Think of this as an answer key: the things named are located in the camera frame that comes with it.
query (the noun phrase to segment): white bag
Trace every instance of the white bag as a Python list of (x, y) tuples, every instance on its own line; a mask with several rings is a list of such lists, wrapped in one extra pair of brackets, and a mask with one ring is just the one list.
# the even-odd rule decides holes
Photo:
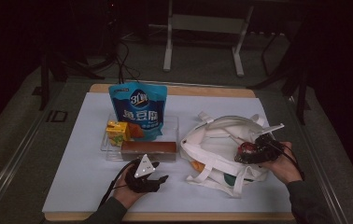
[(212, 119), (202, 112), (199, 118), (203, 122), (191, 130), (180, 144), (181, 157), (201, 172), (196, 177), (188, 176), (188, 183), (220, 189), (234, 198), (241, 198), (244, 185), (266, 179), (267, 169), (257, 164), (236, 162), (234, 157), (241, 144), (254, 143), (260, 134), (282, 128), (282, 124), (263, 129), (264, 119), (259, 115), (251, 119), (238, 116)]

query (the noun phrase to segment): white paper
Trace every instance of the white paper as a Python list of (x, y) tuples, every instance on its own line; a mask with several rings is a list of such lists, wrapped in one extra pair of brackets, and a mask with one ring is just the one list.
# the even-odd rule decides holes
[[(108, 93), (87, 93), (62, 161), (49, 190), (43, 212), (94, 212), (110, 182), (128, 161), (107, 161), (100, 150), (104, 129), (113, 111)], [(265, 117), (257, 98), (168, 95), (165, 115), (179, 118), (179, 139), (200, 120), (204, 111), (213, 118), (236, 115)], [(158, 192), (145, 195), (129, 212), (290, 212), (286, 187), (271, 173), (264, 182), (244, 186), (241, 199), (188, 184), (197, 175), (188, 161), (161, 162), (149, 179), (169, 175)]]

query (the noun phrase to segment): gray carpet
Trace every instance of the gray carpet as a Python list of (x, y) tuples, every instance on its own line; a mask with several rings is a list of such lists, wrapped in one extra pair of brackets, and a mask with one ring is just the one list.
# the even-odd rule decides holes
[[(244, 42), (241, 51), (243, 66), (246, 75), (237, 77), (235, 75), (233, 58), (230, 50), (229, 39), (220, 45), (213, 45), (205, 41), (193, 43), (186, 38), (178, 38), (174, 45), (172, 69), (168, 73), (162, 70), (163, 56), (165, 53), (165, 42), (163, 32), (153, 32), (153, 36), (148, 43), (136, 40), (133, 35), (129, 35), (130, 40), (125, 40), (129, 49), (129, 54), (124, 67), (124, 77), (134, 76), (142, 81), (175, 82), (187, 84), (203, 84), (217, 86), (231, 86), (243, 88), (256, 84), (266, 78), (261, 64), (261, 51), (269, 40), (262, 35), (249, 35)], [(283, 50), (288, 46), (288, 42), (280, 37), (274, 46), (269, 50), (267, 59), (271, 67), (274, 67), (282, 56)], [(126, 55), (126, 48), (120, 46), (121, 58)], [(43, 112), (38, 111), (40, 97), (32, 95), (34, 87), (39, 85), (40, 70), (37, 69), (30, 75), (21, 86), (21, 89), (13, 96), (7, 108), (0, 116), (0, 173), (13, 155), (16, 148), (24, 141), (25, 134), (30, 131), (35, 121), (41, 118)], [(104, 82), (115, 82), (118, 77), (119, 68), (114, 64), (106, 70), (98, 72), (106, 77)], [(87, 91), (91, 83), (96, 81), (74, 74), (65, 84), (72, 88), (70, 91)], [(266, 88), (268, 91), (279, 91), (283, 81), (279, 81)], [(72, 105), (78, 111), (79, 102), (82, 95), (77, 95), (74, 102), (70, 98), (63, 97), (64, 91), (57, 98), (55, 106), (63, 110), (65, 105)], [(343, 208), (343, 213), (347, 223), (353, 223), (353, 168), (346, 153), (332, 128), (328, 118), (322, 111), (313, 90), (309, 89), (306, 97), (310, 110), (304, 112), (306, 125), (303, 128), (304, 134), (311, 139), (313, 147), (317, 149), (316, 155), (323, 166), (323, 170), (332, 184), (333, 193), (338, 203)], [(0, 223), (40, 223), (43, 221), (41, 208), (46, 199), (49, 189), (40, 189), (40, 186), (48, 186), (51, 182), (49, 175), (57, 170), (57, 160), (63, 154), (63, 148), (67, 143), (74, 121), (71, 119), (66, 126), (57, 124), (43, 126), (46, 130), (41, 132), (52, 132), (60, 134), (62, 140), (41, 139), (35, 142), (32, 149), (27, 152), (25, 158), (30, 162), (21, 164), (20, 172), (15, 179), (10, 182), (9, 191), (0, 201)], [(35, 160), (40, 157), (49, 157), (49, 162), (36, 166)], [(34, 175), (33, 180), (40, 180), (40, 183), (31, 183), (31, 179), (25, 176)], [(252, 223), (285, 223), (280, 221), (252, 222)]]

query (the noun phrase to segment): blue snack bag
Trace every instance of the blue snack bag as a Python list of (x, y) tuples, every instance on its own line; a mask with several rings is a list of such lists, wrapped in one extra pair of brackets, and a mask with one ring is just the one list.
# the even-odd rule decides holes
[(135, 141), (153, 141), (162, 135), (167, 87), (129, 82), (109, 87), (118, 121), (128, 122)]

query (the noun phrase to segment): hand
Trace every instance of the hand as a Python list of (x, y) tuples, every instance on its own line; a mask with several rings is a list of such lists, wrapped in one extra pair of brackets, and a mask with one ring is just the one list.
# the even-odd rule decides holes
[[(291, 151), (288, 148), (292, 148), (292, 143), (290, 142), (282, 142), (284, 146), (284, 152), (293, 158)], [(293, 163), (284, 155), (280, 155), (275, 161), (267, 161), (260, 166), (265, 167), (273, 172), (273, 174), (285, 185), (290, 182), (302, 180), (302, 177), (298, 171), (298, 169), (293, 165)]]
[(130, 165), (125, 171), (121, 174), (121, 177), (116, 181), (116, 187), (113, 192), (113, 197), (121, 202), (125, 208), (129, 209), (133, 204), (144, 196), (146, 193), (135, 193), (130, 190), (125, 182), (124, 178), (129, 169), (134, 165)]

